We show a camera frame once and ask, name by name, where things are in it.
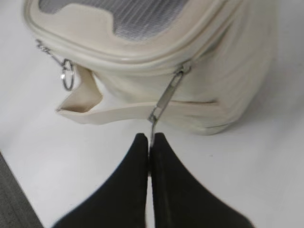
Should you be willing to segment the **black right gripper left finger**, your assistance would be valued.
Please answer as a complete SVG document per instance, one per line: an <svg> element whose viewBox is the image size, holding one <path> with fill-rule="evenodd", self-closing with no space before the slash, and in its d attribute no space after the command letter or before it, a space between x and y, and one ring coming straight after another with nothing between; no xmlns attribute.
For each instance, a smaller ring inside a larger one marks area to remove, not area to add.
<svg viewBox="0 0 304 228"><path fill-rule="evenodd" d="M54 227L144 228L147 181L148 140L138 133L105 183Z"/></svg>

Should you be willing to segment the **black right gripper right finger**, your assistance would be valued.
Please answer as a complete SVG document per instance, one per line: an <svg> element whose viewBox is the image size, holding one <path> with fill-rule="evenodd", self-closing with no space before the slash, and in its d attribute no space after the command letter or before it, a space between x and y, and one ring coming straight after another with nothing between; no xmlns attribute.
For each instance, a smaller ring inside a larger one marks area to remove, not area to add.
<svg viewBox="0 0 304 228"><path fill-rule="evenodd" d="M248 228L249 220L201 185L163 133L151 148L154 221L157 228Z"/></svg>

